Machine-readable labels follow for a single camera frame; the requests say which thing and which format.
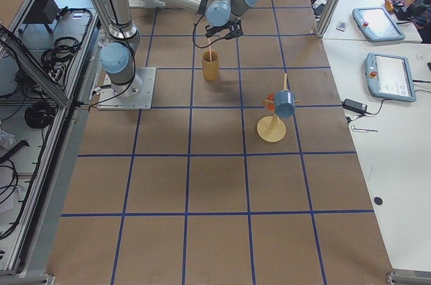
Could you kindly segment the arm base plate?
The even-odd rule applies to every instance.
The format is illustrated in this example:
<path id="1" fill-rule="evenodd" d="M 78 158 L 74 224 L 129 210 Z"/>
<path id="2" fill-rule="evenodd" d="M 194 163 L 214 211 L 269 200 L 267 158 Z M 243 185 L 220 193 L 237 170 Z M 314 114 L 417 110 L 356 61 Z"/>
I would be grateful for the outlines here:
<path id="1" fill-rule="evenodd" d="M 128 0 L 131 9 L 165 9 L 165 2 L 159 0 Z"/>
<path id="2" fill-rule="evenodd" d="M 98 110 L 150 110 L 156 70 L 155 67 L 139 67 L 129 88 L 126 84 L 102 89 L 96 108 Z"/>

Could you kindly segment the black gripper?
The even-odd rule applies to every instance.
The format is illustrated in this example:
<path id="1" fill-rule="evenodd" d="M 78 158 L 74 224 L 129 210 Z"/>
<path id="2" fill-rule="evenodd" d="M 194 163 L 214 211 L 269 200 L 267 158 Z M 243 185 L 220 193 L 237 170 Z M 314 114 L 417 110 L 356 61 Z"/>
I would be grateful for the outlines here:
<path id="1" fill-rule="evenodd" d="M 229 33 L 225 35 L 225 39 L 233 39 L 242 36 L 242 23 L 241 19 L 237 19 L 235 21 L 228 21 L 223 26 L 206 25 L 205 30 L 207 38 L 211 38 L 223 30 L 229 30 Z"/>

